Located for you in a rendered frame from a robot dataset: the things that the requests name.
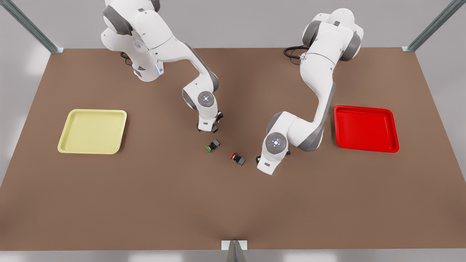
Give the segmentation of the pale yellow tray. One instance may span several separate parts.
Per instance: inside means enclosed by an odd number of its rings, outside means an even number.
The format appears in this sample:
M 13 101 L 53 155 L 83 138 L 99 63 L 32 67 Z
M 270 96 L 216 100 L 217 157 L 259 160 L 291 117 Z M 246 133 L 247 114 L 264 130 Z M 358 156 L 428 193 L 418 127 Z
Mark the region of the pale yellow tray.
M 115 154 L 126 120 L 125 111 L 74 109 L 68 114 L 57 149 L 61 153 Z

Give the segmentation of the silver frame post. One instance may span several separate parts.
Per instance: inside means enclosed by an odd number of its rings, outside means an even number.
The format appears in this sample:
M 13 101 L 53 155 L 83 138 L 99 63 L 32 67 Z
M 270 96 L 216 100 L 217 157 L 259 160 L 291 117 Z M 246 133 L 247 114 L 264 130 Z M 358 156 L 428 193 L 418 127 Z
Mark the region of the silver frame post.
M 12 0 L 0 0 L 0 5 L 22 25 L 38 42 L 50 53 L 63 53 L 64 48 L 57 47 L 36 25 L 33 23 Z
M 222 240 L 221 250 L 227 250 L 226 262 L 247 262 L 244 250 L 248 250 L 247 240 Z
M 452 0 L 439 15 L 408 45 L 401 47 L 403 52 L 415 52 L 428 40 L 454 13 L 456 13 L 466 0 Z

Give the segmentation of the red tray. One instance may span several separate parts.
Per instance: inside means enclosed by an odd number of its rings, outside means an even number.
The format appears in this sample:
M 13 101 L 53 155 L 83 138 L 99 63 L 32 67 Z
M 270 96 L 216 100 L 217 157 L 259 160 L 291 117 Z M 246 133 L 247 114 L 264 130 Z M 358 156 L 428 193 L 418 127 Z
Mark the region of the red tray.
M 393 113 L 388 109 L 335 106 L 336 143 L 341 148 L 395 153 L 399 150 Z

